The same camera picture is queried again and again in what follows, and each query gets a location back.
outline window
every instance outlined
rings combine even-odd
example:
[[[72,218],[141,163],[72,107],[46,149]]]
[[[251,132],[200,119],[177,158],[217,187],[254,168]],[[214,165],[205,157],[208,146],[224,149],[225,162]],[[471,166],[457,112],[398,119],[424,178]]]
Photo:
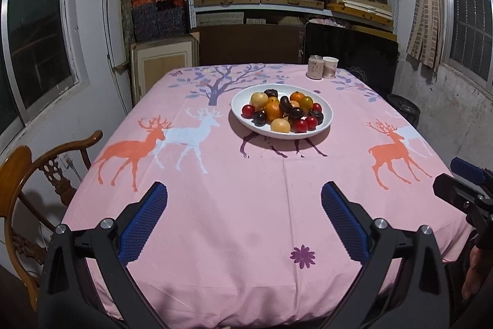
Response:
[[[2,0],[0,152],[78,82],[67,0]]]
[[[445,58],[491,92],[493,0],[445,0]]]

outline can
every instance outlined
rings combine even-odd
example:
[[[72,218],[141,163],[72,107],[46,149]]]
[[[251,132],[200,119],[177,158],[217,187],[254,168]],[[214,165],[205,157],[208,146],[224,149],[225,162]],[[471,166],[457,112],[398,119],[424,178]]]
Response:
[[[321,80],[324,75],[324,58],[319,55],[310,55],[308,59],[307,77],[312,80]]]

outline white deer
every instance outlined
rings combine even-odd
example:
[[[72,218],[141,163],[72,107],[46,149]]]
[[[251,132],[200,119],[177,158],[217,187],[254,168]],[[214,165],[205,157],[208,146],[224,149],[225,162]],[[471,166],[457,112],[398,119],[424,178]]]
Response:
[[[214,125],[216,127],[219,127],[219,123],[216,122],[215,118],[222,116],[222,114],[217,112],[215,109],[209,111],[207,108],[200,108],[198,110],[198,116],[193,115],[189,109],[186,109],[185,112],[191,117],[201,120],[199,127],[171,127],[170,129],[167,129],[166,139],[157,143],[156,147],[153,150],[156,164],[161,169],[164,168],[163,164],[158,158],[158,154],[163,150],[166,144],[184,144],[186,145],[186,147],[181,153],[177,164],[174,166],[175,169],[177,171],[181,170],[181,160],[191,149],[193,149],[195,152],[195,156],[199,161],[200,167],[202,168],[202,172],[208,173],[206,168],[204,167],[204,163],[202,162],[200,143],[204,141],[209,135],[211,126]]]
[[[393,113],[389,113],[388,111],[385,111],[385,113],[389,116],[392,116],[395,118],[401,118],[401,119],[405,120],[405,118],[396,110],[393,110]],[[426,155],[420,154],[418,151],[416,151],[415,149],[413,149],[411,147],[410,141],[417,138],[418,140],[420,140],[420,142],[423,145],[423,147],[425,148],[425,150],[428,151],[428,154],[433,155],[431,153],[431,151],[428,149],[428,147],[426,145],[426,141],[423,139],[423,137],[421,137],[421,134],[419,134],[418,131],[413,126],[406,125],[405,127],[398,128],[395,132],[404,138],[400,141],[401,141],[401,143],[403,143],[405,145],[405,147],[409,151],[413,151],[416,154],[418,154],[419,156],[422,156],[423,158],[427,158]]]

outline red tomato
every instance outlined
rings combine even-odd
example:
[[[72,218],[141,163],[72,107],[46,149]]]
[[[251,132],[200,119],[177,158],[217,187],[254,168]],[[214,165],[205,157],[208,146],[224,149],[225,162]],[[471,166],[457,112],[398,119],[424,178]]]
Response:
[[[308,130],[314,130],[317,124],[319,123],[319,121],[314,116],[308,116],[305,119],[305,122],[307,122]]]
[[[297,133],[306,133],[308,130],[308,124],[305,120],[295,120],[294,122],[294,129],[296,130]]]
[[[312,110],[317,110],[319,112],[322,112],[322,105],[320,105],[319,103],[314,103],[312,106]]]
[[[251,119],[254,113],[255,113],[255,108],[252,105],[245,105],[242,108],[242,115],[247,119]]]

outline chair backrest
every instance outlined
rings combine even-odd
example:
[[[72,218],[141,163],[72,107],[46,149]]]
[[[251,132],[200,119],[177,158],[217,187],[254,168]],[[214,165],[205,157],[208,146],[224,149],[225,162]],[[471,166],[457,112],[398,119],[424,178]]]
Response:
[[[38,278],[31,276],[24,269],[17,254],[23,254],[29,258],[33,258],[42,265],[46,255],[46,249],[29,241],[12,228],[12,215],[15,203],[19,199],[43,225],[53,231],[55,229],[53,224],[34,208],[22,192],[22,187],[36,170],[41,170],[55,187],[55,192],[60,196],[62,203],[68,206],[75,194],[75,189],[71,186],[70,181],[63,176],[56,159],[58,155],[65,152],[79,150],[85,166],[89,169],[91,162],[87,155],[87,148],[97,143],[102,137],[103,132],[98,130],[85,140],[59,145],[43,154],[34,162],[32,162],[32,153],[29,147],[21,145],[0,166],[0,217],[5,218],[4,232],[6,248],[15,271],[28,289],[31,307],[35,311],[38,306]]]

